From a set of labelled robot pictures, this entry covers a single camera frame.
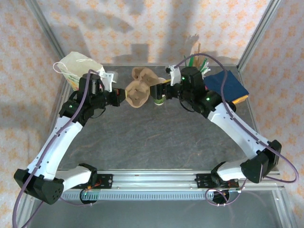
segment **patterned wallpaper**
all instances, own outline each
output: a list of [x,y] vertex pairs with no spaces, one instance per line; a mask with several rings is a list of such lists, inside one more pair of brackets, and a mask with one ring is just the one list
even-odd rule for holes
[[0,2],[0,221],[11,227],[20,190],[13,179],[38,154],[50,128],[62,76],[25,1]]
[[178,63],[198,42],[237,64],[270,0],[38,0],[61,47],[117,65]]
[[[281,142],[282,154],[300,173],[298,183],[286,185],[299,225],[304,224],[303,12],[303,1],[283,0],[242,73],[261,133]],[[278,167],[284,179],[294,178],[284,161]]]

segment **white bracket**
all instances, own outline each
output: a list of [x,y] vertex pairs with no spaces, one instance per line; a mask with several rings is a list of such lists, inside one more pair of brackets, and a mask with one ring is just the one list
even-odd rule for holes
[[176,65],[169,66],[171,76],[171,86],[176,83],[181,83],[181,71],[180,68],[174,68]]
[[247,160],[245,158],[238,161],[225,162],[218,168],[217,174],[223,181],[246,178],[240,165]]
[[114,71],[109,71],[108,73],[99,71],[98,73],[99,73],[101,81],[103,82],[103,84],[105,86],[104,90],[112,92],[112,83],[117,82],[118,73],[114,72]]
[[56,173],[56,178],[63,179],[63,192],[79,184],[88,183],[91,177],[91,171],[85,167],[77,166],[71,170],[65,170]]

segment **cable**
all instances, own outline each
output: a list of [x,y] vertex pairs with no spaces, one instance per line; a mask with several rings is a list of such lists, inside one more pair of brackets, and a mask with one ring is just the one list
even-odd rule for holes
[[[72,123],[72,121],[76,118],[76,116],[78,115],[78,113],[80,112],[80,109],[82,108],[84,102],[85,102],[85,98],[86,98],[86,94],[87,94],[87,91],[88,91],[88,88],[89,88],[89,79],[90,79],[90,76],[91,76],[91,73],[94,73],[94,74],[97,74],[98,73],[94,70],[89,70],[88,71],[88,74],[87,74],[87,77],[86,77],[86,82],[85,82],[85,91],[84,91],[84,96],[82,97],[81,99],[81,102],[79,104],[79,107],[77,108],[77,110],[75,111],[74,115],[71,117],[71,119],[63,126],[61,127],[57,132],[56,134],[53,136],[53,138],[49,141],[49,143],[47,144],[47,146],[45,147],[43,153],[41,154],[41,157],[39,158],[37,164],[36,164],[36,167],[34,168],[33,172],[29,175],[29,177],[27,178],[27,180],[24,182],[18,196],[17,196],[17,199],[16,199],[16,202],[15,202],[15,205],[14,205],[14,210],[13,210],[13,216],[12,216],[12,223],[13,223],[13,228],[17,228],[17,210],[18,210],[18,205],[19,205],[19,202],[21,200],[21,197],[22,197],[22,194],[24,193],[26,187],[28,186],[30,180],[32,179],[32,177],[34,176],[34,174],[36,173],[36,171],[38,170],[39,168],[39,165],[40,163],[42,162],[44,156],[47,154],[49,148],[51,147],[51,145],[54,143],[56,137],[58,137],[69,125],[70,123]],[[31,217],[27,222],[26,224],[28,224],[31,220],[33,219],[33,217]]]
[[233,114],[231,113],[230,109],[228,108],[228,105],[227,105],[227,103],[225,101],[225,97],[224,97],[224,85],[225,85],[225,82],[226,82],[227,77],[228,77],[227,70],[217,59],[215,59],[214,57],[212,57],[208,54],[197,53],[197,54],[193,54],[193,55],[190,55],[189,57],[185,58],[183,61],[181,61],[179,64],[177,64],[174,68],[178,68],[184,61],[186,61],[187,59],[189,59],[191,57],[194,57],[194,56],[209,57],[212,60],[214,60],[224,70],[224,78],[223,78],[223,82],[222,82],[222,85],[221,85],[221,88],[220,88],[220,93],[221,93],[221,97],[222,97],[222,102],[224,104],[224,107],[225,107],[227,113],[239,125],[239,127],[242,128],[247,134],[249,134],[252,138],[254,138],[257,142],[259,142],[262,146],[266,147],[272,153],[274,153],[278,157],[282,158],[285,162],[287,162],[288,165],[292,168],[292,170],[294,171],[294,174],[295,174],[294,180],[289,180],[289,181],[288,180],[277,179],[277,178],[273,178],[273,177],[269,177],[269,176],[266,176],[266,177],[269,178],[269,179],[272,179],[274,181],[279,181],[279,182],[283,182],[283,183],[295,183],[295,182],[297,182],[299,180],[299,172],[296,169],[296,167],[286,157],[284,157],[279,152],[272,149],[270,146],[268,146],[264,142],[260,141],[259,138],[257,138],[254,134],[252,134],[242,123],[240,123],[237,119],[234,118]]
[[105,107],[104,107],[104,110],[97,117],[91,117],[90,119],[96,119],[96,118],[100,117],[104,112],[105,112]]
[[83,204],[95,204],[97,201],[96,200],[88,200],[87,202],[85,202],[86,200],[84,200],[83,198],[82,198],[82,196],[83,196],[83,192],[85,191],[85,195],[88,193],[88,191],[89,190],[91,190],[91,189],[93,189],[93,188],[95,188],[95,187],[97,187],[97,186],[100,186],[101,185],[101,180],[99,180],[94,186],[87,186],[86,188],[84,188],[84,189],[82,189],[81,191],[80,191],[80,193],[79,193],[79,199],[80,199],[80,201],[83,203]]
[[71,202],[69,202],[69,201],[63,199],[62,197],[60,197],[60,199],[61,199],[62,201],[64,201],[65,203],[67,203],[67,204],[69,204],[69,205],[72,205],[72,206],[75,206],[75,207],[88,207],[88,206],[91,207],[92,205],[95,204],[95,203],[92,203],[92,204],[76,204],[76,203],[71,203]]
[[31,217],[28,219],[28,221],[21,227],[21,228],[25,228],[27,227],[27,225],[31,222],[31,220],[36,216],[37,212],[39,211],[40,207],[42,206],[43,201],[41,201],[38,205],[38,207],[36,208],[36,210],[34,211],[34,213],[31,215]]
[[193,113],[193,112],[194,112],[193,110],[189,110],[188,108],[186,108],[186,107],[183,105],[183,103],[181,102],[181,100],[180,100],[180,105],[181,105],[185,110],[187,110],[188,112],[190,112],[190,113]]
[[[244,183],[242,184],[242,187],[241,187],[241,191],[243,190],[246,181],[247,181],[247,179],[244,180]],[[210,190],[214,190],[214,191],[218,192],[219,194],[221,194],[221,195],[224,197],[226,203],[223,203],[223,204],[211,203],[211,202],[209,201],[209,199],[207,198],[207,194],[208,194],[208,192],[209,192]],[[225,196],[220,190],[211,188],[211,189],[207,189],[207,191],[205,192],[205,199],[207,200],[208,204],[210,204],[210,205],[212,205],[212,206],[217,206],[217,207],[218,207],[218,206],[226,206],[226,205],[232,204],[233,202],[235,202],[235,201],[239,198],[240,195],[241,195],[241,193],[239,193],[239,194],[237,195],[237,197],[236,197],[234,200],[232,200],[231,202],[228,202],[228,199],[226,198],[226,196]]]
[[72,92],[71,96],[68,99],[72,100],[75,97],[76,94],[77,94],[77,90]]

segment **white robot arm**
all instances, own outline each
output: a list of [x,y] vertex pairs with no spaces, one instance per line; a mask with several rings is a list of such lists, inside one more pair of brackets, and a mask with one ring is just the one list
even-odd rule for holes
[[93,116],[94,110],[105,110],[107,105],[120,106],[125,99],[123,89],[106,86],[107,83],[112,83],[112,78],[104,81],[98,74],[85,74],[80,79],[79,90],[63,104],[56,126],[40,153],[26,170],[18,169],[15,172],[14,179],[21,188],[25,188],[25,193],[53,204],[70,188],[85,183],[96,184],[97,169],[88,164],[79,164],[76,168],[60,174],[56,172],[71,142]]
[[[220,186],[229,180],[247,178],[254,183],[259,183],[278,162],[278,157],[262,146],[261,143],[268,144],[278,152],[281,150],[281,144],[276,140],[269,142],[268,139],[259,135],[241,120],[231,108],[229,108],[229,111],[232,116],[229,115],[222,103],[221,96],[213,91],[205,90],[201,72],[195,67],[186,67],[180,71],[172,66],[167,72],[171,74],[170,82],[150,87],[150,94],[153,98],[161,99],[162,95],[165,94],[167,99],[178,98],[187,101],[195,112],[202,114],[206,119],[209,119],[227,133],[247,156],[247,159],[222,162],[216,166],[211,172],[213,182]],[[19,186],[22,187],[27,177],[37,168],[37,162],[47,144],[54,135],[56,136],[38,169],[34,172],[34,176],[25,191],[27,194],[48,204],[53,204],[58,200],[62,192],[76,185],[84,183],[94,185],[96,183],[97,169],[87,164],[80,164],[74,169],[61,172],[60,175],[56,175],[56,172],[69,145],[87,120],[94,114],[94,110],[104,109],[106,105],[119,106],[125,99],[124,90],[112,89],[111,92],[106,90],[101,92],[99,83],[102,84],[98,75],[93,75],[90,78],[88,94],[77,118],[60,135],[57,135],[58,129],[62,128],[70,120],[84,96],[84,80],[80,80],[79,90],[76,92],[77,99],[73,99],[72,95],[64,103],[56,126],[38,156],[26,170],[18,169],[16,171],[14,178]],[[235,120],[242,123],[258,140],[241,128]]]

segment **gray marble surface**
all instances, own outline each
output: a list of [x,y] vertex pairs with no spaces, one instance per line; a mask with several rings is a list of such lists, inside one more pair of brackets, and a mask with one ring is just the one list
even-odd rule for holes
[[[125,88],[132,80],[132,66],[108,66],[118,72],[115,87]],[[150,67],[158,77],[169,78],[163,66]],[[227,67],[238,76],[235,66]],[[212,67],[210,74],[220,72]],[[246,102],[237,105],[237,114],[253,126]],[[71,169],[79,163],[104,169],[213,169],[222,161],[235,161],[245,155],[219,127],[198,113],[184,110],[178,100],[156,106],[153,99],[141,108],[126,101],[120,107],[87,122],[60,163]]]

